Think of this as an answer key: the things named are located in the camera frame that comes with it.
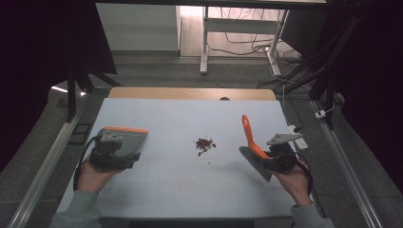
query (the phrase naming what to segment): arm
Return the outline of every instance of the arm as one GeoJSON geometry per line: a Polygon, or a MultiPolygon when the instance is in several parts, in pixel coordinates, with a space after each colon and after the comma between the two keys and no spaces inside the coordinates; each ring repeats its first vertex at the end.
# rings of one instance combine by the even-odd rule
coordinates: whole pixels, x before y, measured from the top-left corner
{"type": "Polygon", "coordinates": [[[113,175],[121,171],[101,172],[87,160],[81,166],[77,191],[74,192],[70,206],[65,212],[53,216],[50,227],[101,227],[99,223],[101,211],[96,207],[98,193],[113,175]]]}
{"type": "Polygon", "coordinates": [[[293,197],[296,205],[291,208],[295,228],[334,228],[332,221],[322,218],[316,205],[308,195],[308,180],[301,168],[295,166],[290,173],[281,174],[272,171],[282,187],[293,197]]]}

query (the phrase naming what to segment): black curtain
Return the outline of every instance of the black curtain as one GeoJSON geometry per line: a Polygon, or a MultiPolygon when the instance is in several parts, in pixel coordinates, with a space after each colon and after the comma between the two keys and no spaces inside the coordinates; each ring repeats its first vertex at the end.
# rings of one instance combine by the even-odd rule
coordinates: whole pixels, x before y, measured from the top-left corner
{"type": "Polygon", "coordinates": [[[95,3],[6,0],[0,3],[1,170],[13,157],[74,63],[116,74],[95,3]]]}
{"type": "Polygon", "coordinates": [[[342,113],[401,192],[402,14],[400,1],[374,0],[338,58],[336,79],[342,113]]]}

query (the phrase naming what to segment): human hand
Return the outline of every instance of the human hand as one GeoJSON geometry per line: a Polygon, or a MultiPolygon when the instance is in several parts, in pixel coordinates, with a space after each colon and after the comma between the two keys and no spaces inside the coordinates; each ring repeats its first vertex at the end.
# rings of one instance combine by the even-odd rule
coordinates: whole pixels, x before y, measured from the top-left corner
{"type": "Polygon", "coordinates": [[[81,174],[78,179],[77,190],[99,193],[104,189],[107,181],[117,173],[121,173],[122,170],[110,170],[101,171],[90,162],[88,162],[89,156],[81,165],[81,174]]]}
{"type": "Polygon", "coordinates": [[[308,178],[304,171],[297,165],[288,174],[282,174],[276,171],[270,171],[278,178],[282,187],[293,197],[297,206],[306,206],[312,203],[308,195],[308,178]]]}

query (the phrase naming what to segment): white wall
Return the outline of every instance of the white wall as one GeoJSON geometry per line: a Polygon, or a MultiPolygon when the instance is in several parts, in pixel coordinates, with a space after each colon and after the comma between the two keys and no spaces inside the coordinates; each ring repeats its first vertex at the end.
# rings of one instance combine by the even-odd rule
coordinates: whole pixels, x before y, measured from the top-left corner
{"type": "Polygon", "coordinates": [[[111,50],[179,50],[180,7],[97,3],[111,50]]]}

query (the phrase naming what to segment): small debris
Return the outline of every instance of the small debris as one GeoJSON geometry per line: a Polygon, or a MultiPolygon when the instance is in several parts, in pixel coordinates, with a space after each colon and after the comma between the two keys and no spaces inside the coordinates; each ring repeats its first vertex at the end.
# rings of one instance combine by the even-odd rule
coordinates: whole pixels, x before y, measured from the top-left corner
{"type": "Polygon", "coordinates": [[[207,152],[207,150],[211,149],[211,146],[216,147],[216,144],[213,143],[213,140],[207,140],[207,139],[202,139],[199,138],[196,141],[196,149],[199,149],[201,152],[199,152],[198,156],[200,156],[201,154],[204,154],[204,152],[207,152]]]}

